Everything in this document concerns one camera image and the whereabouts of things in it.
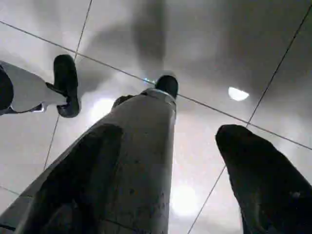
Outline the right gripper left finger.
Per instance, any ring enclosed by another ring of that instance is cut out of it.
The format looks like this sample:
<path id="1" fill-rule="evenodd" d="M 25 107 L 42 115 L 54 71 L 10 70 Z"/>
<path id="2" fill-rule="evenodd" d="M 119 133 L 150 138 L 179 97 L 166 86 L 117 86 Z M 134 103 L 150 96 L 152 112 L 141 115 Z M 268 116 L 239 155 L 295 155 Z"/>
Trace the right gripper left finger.
<path id="1" fill-rule="evenodd" d="M 36 191 L 23 218 L 23 233 L 101 233 L 121 140 L 120 127 L 103 124 L 75 143 Z"/>

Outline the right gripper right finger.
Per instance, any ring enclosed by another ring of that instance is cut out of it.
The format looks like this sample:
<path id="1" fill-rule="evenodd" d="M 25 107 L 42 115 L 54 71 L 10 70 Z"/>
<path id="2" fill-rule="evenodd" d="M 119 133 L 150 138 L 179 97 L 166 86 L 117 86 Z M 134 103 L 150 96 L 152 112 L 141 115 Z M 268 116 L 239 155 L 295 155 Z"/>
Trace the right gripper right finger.
<path id="1" fill-rule="evenodd" d="M 236 124 L 215 135 L 245 234 L 310 234 L 312 186 L 268 140 Z"/>

